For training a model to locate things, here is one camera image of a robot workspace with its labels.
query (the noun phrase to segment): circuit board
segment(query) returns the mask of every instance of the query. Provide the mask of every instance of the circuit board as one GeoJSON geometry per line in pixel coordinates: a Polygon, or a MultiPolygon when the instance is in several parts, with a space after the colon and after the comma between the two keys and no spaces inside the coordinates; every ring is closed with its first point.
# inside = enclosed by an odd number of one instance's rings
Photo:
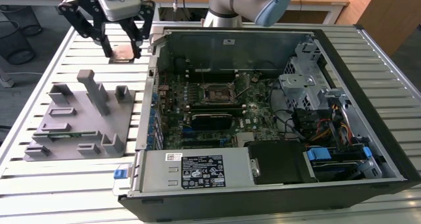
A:
{"type": "Polygon", "coordinates": [[[162,74],[164,149],[243,146],[238,134],[254,135],[254,140],[280,139],[276,118],[267,102],[273,79],[259,79],[255,74],[236,75],[232,83],[196,83],[184,75],[162,74]],[[195,112],[190,107],[202,105],[207,111],[212,105],[223,105],[222,109],[212,110],[214,113],[219,110],[226,112],[227,105],[234,115],[230,129],[194,131],[191,122],[195,112]]]}

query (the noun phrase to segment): green circuit board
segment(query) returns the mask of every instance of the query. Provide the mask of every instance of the green circuit board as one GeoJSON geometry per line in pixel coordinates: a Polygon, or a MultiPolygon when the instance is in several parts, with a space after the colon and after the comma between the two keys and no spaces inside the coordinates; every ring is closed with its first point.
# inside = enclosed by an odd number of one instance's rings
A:
{"type": "Polygon", "coordinates": [[[242,73],[231,86],[234,95],[224,97],[230,89],[222,89],[220,95],[212,97],[204,88],[224,88],[227,83],[191,83],[180,75],[164,75],[162,85],[162,110],[164,121],[164,149],[203,149],[215,147],[238,147],[238,133],[254,133],[255,140],[279,140],[280,132],[267,102],[273,79],[251,82],[254,72],[242,73]],[[212,101],[219,98],[227,101],[212,101]],[[240,105],[240,115],[234,116],[231,128],[227,130],[192,131],[187,106],[204,103],[235,103],[240,105]],[[190,141],[211,141],[212,145],[190,146],[190,141]]]}

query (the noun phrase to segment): white sticker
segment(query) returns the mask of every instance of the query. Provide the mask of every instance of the white sticker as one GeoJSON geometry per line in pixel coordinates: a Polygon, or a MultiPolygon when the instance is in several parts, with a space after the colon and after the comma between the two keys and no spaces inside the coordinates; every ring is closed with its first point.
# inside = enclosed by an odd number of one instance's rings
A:
{"type": "Polygon", "coordinates": [[[226,180],[224,178],[216,178],[214,181],[215,182],[224,182],[224,180],[226,180]]]}
{"type": "Polygon", "coordinates": [[[183,153],[166,153],[166,161],[182,161],[183,153]]]}
{"type": "Polygon", "coordinates": [[[236,44],[236,40],[235,39],[224,39],[224,45],[235,45],[236,44]]]}

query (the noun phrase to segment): electronic component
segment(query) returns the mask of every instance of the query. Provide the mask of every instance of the electronic component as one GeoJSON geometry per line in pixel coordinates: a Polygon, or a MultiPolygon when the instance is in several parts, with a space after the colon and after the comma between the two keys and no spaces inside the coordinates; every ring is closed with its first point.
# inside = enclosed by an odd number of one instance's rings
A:
{"type": "Polygon", "coordinates": [[[236,134],[236,140],[239,147],[244,147],[247,142],[255,141],[255,136],[252,132],[240,132],[236,134]]]}
{"type": "Polygon", "coordinates": [[[230,105],[236,103],[235,85],[228,84],[206,84],[203,86],[202,103],[207,105],[230,105]]]}
{"type": "Polygon", "coordinates": [[[227,130],[231,128],[232,115],[230,114],[196,114],[192,116],[194,130],[227,130]]]}
{"type": "Polygon", "coordinates": [[[317,182],[311,177],[305,161],[305,147],[297,141],[247,142],[251,159],[259,164],[257,185],[300,184],[317,182]]]}

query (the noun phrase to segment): open computer tower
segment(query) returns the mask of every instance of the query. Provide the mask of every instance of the open computer tower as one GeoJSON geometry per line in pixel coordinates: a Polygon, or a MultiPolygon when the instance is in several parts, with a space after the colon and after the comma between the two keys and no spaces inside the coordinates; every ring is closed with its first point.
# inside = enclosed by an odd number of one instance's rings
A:
{"type": "Polygon", "coordinates": [[[339,209],[420,175],[321,30],[155,29],[131,189],[146,222],[339,209]]]}

